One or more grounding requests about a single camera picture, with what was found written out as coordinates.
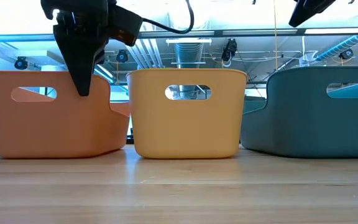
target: wire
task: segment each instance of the wire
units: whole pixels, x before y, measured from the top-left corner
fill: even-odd
[[[245,62],[253,62],[254,60],[271,60],[271,59],[275,59],[275,57],[262,57],[262,58],[243,58],[242,60]],[[233,58],[232,60],[237,60],[237,61],[241,61],[241,58]]]
[[[147,18],[143,18],[143,21],[148,22],[149,24],[153,24],[159,28],[163,28],[169,32],[173,32],[174,34],[187,34],[193,29],[193,26],[194,26],[194,12],[193,12],[193,9],[191,8],[190,0],[186,0],[186,3],[187,3],[187,8],[189,9],[189,13],[190,13],[190,25],[189,25],[189,28],[187,28],[185,30],[177,30],[177,29],[174,29],[171,27],[167,27],[159,22],[155,22],[155,21],[153,21],[151,19],[147,19]]]
[[[221,60],[220,61],[218,61],[218,60],[216,60],[216,57],[211,57],[211,59],[212,59],[212,61],[214,61],[214,62],[221,62]]]
[[[286,57],[286,56],[284,56],[284,58],[296,59],[296,60],[298,60],[298,59],[299,59],[299,58],[295,58],[295,57]]]
[[[53,88],[51,88],[51,90],[49,91],[49,93],[47,93],[47,96],[49,96],[49,94],[51,94],[53,92]]]
[[[238,53],[238,55],[239,55],[240,58],[241,58],[242,65],[244,66],[244,69],[245,69],[247,75],[249,75],[249,80],[250,80],[250,81],[253,81],[254,79],[251,77],[251,74],[248,72],[248,68],[247,68],[246,64],[244,63],[241,54]],[[258,87],[256,86],[256,84],[254,84],[254,88],[255,88],[256,91],[259,93],[260,97],[264,97],[264,96],[262,96],[262,94],[261,94],[260,91],[258,90]]]
[[[278,70],[278,57],[277,57],[277,18],[276,18],[276,0],[273,0],[274,6],[274,42],[276,52],[276,71]]]
[[[226,68],[227,68],[227,67],[230,67],[230,66],[231,66],[231,60],[229,61],[228,64],[225,64],[225,63],[223,62],[223,60],[222,60],[222,68],[223,68],[223,66],[225,66]]]
[[[347,63],[348,61],[352,60],[353,58],[349,58],[349,59],[347,59],[347,60],[345,60],[345,61],[343,61],[343,59],[341,58],[341,61],[340,61],[340,62],[338,62],[338,61],[335,60],[334,58],[331,58],[331,59],[332,59],[334,62],[340,63],[340,64],[343,66],[343,64]]]
[[[275,58],[266,58],[264,60],[246,60],[246,59],[237,59],[237,58],[234,58],[232,59],[233,61],[236,61],[236,62],[268,62],[270,60],[274,60]]]
[[[119,84],[119,82],[118,82],[118,65],[119,65],[119,63],[117,62],[117,77],[116,77],[115,85],[118,85],[118,84]]]

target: wooden table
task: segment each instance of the wooden table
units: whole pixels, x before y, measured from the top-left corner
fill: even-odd
[[[0,223],[358,224],[358,159],[0,159]]]

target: metal beam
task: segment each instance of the metal beam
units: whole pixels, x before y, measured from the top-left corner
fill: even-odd
[[[266,81],[251,81],[251,82],[247,82],[247,85],[266,85],[267,82]]]
[[[357,30],[358,27],[327,27],[318,29],[337,29],[337,33],[308,33],[306,30],[315,28],[277,29],[277,36],[324,36],[324,35],[358,35],[358,32],[342,32],[347,29]],[[174,34],[168,31],[140,32],[138,39],[180,38],[180,37],[274,37],[273,29],[229,29],[229,30],[195,30],[187,34]],[[53,34],[0,34],[0,42],[33,42],[55,41]]]
[[[266,86],[263,86],[263,87],[259,87],[259,86],[250,86],[250,87],[247,87],[247,90],[254,90],[254,89],[261,89],[261,88],[266,88]]]
[[[171,65],[205,65],[206,62],[171,62]]]
[[[115,83],[110,83],[110,86],[126,86],[126,85],[128,85],[128,83],[117,83],[117,84],[115,84]]]

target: ceiling pipe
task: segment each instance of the ceiling pipe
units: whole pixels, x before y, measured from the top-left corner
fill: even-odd
[[[245,52],[236,52],[236,54],[257,54],[257,53],[302,53],[302,51],[300,50],[278,50],[278,51],[275,51],[275,50],[268,50],[268,51],[245,51]]]
[[[178,68],[199,68],[200,65],[197,62],[201,62],[201,53],[203,52],[204,44],[201,43],[185,43],[174,44],[177,67]],[[195,99],[196,86],[193,85],[180,85],[180,97],[182,99]]]
[[[146,31],[154,31],[153,29],[153,26],[151,24],[148,24],[148,23],[145,23],[144,24],[144,30]],[[152,47],[152,51],[150,53],[152,53],[154,51],[154,55],[155,55],[155,58],[157,60],[157,64],[158,64],[158,67],[160,68],[163,68],[163,63],[162,63],[162,60],[161,60],[161,55],[160,55],[160,51],[158,49],[158,45],[157,45],[157,41],[155,39],[149,39],[150,43],[151,43],[151,47]]]
[[[138,58],[138,60],[139,60],[140,64],[142,65],[142,67],[147,68],[147,64],[144,61],[144,58],[141,56],[141,53],[140,53],[139,49],[137,48],[137,46],[135,45],[135,46],[131,47],[131,49],[134,51],[134,54]]]
[[[132,47],[127,46],[127,50],[129,51],[129,53],[132,55],[132,58],[134,58],[135,62],[137,63],[137,66],[140,68],[145,68],[143,66],[143,64],[140,62],[139,57],[135,54],[134,50],[132,49]]]
[[[150,57],[151,57],[151,59],[153,61],[153,67],[154,68],[159,67],[158,62],[157,62],[157,58],[156,58],[156,56],[154,54],[154,51],[153,51],[152,47],[150,46],[149,40],[148,39],[143,39],[143,44],[146,46],[146,49],[149,52],[149,55],[150,55]]]
[[[147,54],[146,54],[146,51],[145,51],[144,48],[143,48],[142,42],[139,41],[139,40],[136,41],[136,47],[139,49],[140,53],[142,54],[143,59],[144,59],[144,61],[146,62],[148,68],[152,68],[153,65],[150,63],[150,60],[149,60],[149,58],[148,58],[148,56],[147,56]]]
[[[335,57],[339,55],[340,53],[344,52],[345,50],[354,47],[358,44],[358,35],[353,35],[349,37],[348,39],[342,41],[341,43],[331,47],[330,49],[326,50],[325,52],[317,55],[314,58],[315,62],[322,62],[326,59],[329,59],[331,57]]]

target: ceiling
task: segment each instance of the ceiling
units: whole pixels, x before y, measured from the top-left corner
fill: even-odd
[[[274,28],[274,1],[257,0],[256,5],[252,5],[251,2],[251,0],[197,0],[192,1],[192,5],[196,14],[196,23],[199,23],[200,19],[208,20],[208,26],[203,29]],[[292,0],[279,0],[277,2],[279,2],[276,5],[277,27],[288,28],[288,20],[296,2]],[[176,21],[182,21],[184,24],[188,23],[187,13],[175,16],[171,15],[172,7],[180,12],[186,11],[185,8],[183,8],[183,11],[179,10],[183,7],[184,0],[156,0],[155,2],[154,0],[147,2],[126,0],[118,1],[118,3],[141,16],[152,18],[166,25],[175,21],[173,18],[177,18]],[[0,33],[16,34],[19,31],[21,34],[51,33],[54,21],[46,20],[39,2],[17,0],[15,3],[4,2],[4,5],[4,8],[0,7]],[[33,10],[19,7],[22,5],[26,5]],[[326,12],[316,15],[308,22],[302,24],[301,27],[358,27],[358,1],[356,0],[351,5],[346,0],[336,1]],[[318,52],[317,54],[320,54],[347,37],[349,36],[305,36],[304,50],[305,52],[315,51]],[[246,62],[233,60],[229,68],[248,73],[253,81],[266,80],[269,74],[275,71],[276,67],[282,66],[292,58],[300,58],[302,56],[300,52],[303,51],[303,39],[300,36],[278,36],[277,38],[236,37],[236,41],[238,46],[237,51],[242,53],[236,53],[235,58],[245,60]],[[167,68],[176,67],[176,65],[172,64],[172,62],[176,61],[173,44],[168,45],[166,39],[156,39],[156,43],[163,66]],[[205,64],[200,65],[200,68],[221,68],[222,65],[219,61],[226,43],[226,37],[217,37],[212,38],[210,44],[204,44],[201,61],[205,62]],[[277,51],[283,52],[277,54],[277,64],[276,59],[272,58],[276,54],[267,53],[276,50],[276,46]],[[121,49],[127,49],[127,47],[116,40],[110,40],[105,48],[107,58],[105,67],[110,73],[114,74],[116,71],[137,69],[137,63],[133,55],[128,51],[128,61],[126,63],[116,63],[116,54]],[[343,66],[358,65],[358,45],[354,46],[352,50],[354,51],[354,57],[352,60],[346,60]],[[58,65],[63,62],[63,57],[54,41],[0,43],[0,54],[6,54],[10,58],[16,58],[25,54],[29,62],[35,63],[38,66]],[[318,65],[342,66],[342,63],[339,61],[339,58],[330,58]]]
[[[344,36],[306,36],[305,37],[305,50],[306,51],[319,51],[322,52],[334,44],[339,43],[341,40],[345,39]],[[238,37],[236,38],[238,52],[265,52],[265,51],[274,51],[275,50],[275,38],[274,37]],[[172,65],[171,62],[175,62],[175,52],[173,49],[173,44],[167,44],[166,39],[157,39],[156,40],[160,56],[165,67],[176,67]],[[215,62],[211,58],[216,57],[216,60],[220,60],[223,48],[226,46],[226,38],[212,38],[211,44],[204,44],[203,58],[201,61],[205,61],[204,65],[200,65],[200,68],[221,68],[222,65],[219,62]],[[47,50],[52,52],[62,58],[62,55],[57,47],[56,42],[8,42],[9,45],[13,46],[17,50]],[[116,54],[120,49],[126,49],[126,46],[118,41],[111,40],[110,43],[105,48],[107,52],[106,55],[109,56],[111,65],[114,69],[117,69],[116,63]],[[348,65],[358,65],[358,45],[352,48],[354,51],[354,58],[345,63],[344,66]],[[302,37],[277,37],[277,50],[278,51],[299,51],[302,49]],[[281,58],[281,54],[278,54],[278,66],[281,66],[283,63],[287,62],[289,58],[295,57],[299,53],[283,53],[285,58]],[[236,58],[249,59],[249,58],[270,58],[274,57],[275,53],[237,53]],[[339,59],[329,59],[327,60],[328,66],[336,66]],[[36,61],[38,65],[47,65],[48,61],[38,60]],[[230,68],[242,70],[248,72],[250,77],[254,80],[262,80],[267,76],[268,73],[272,73],[275,69],[275,59],[267,60],[264,62],[238,62],[233,61]],[[119,63],[119,71],[131,71],[136,70],[137,64],[134,61],[133,57],[129,54],[129,59],[126,63]]]

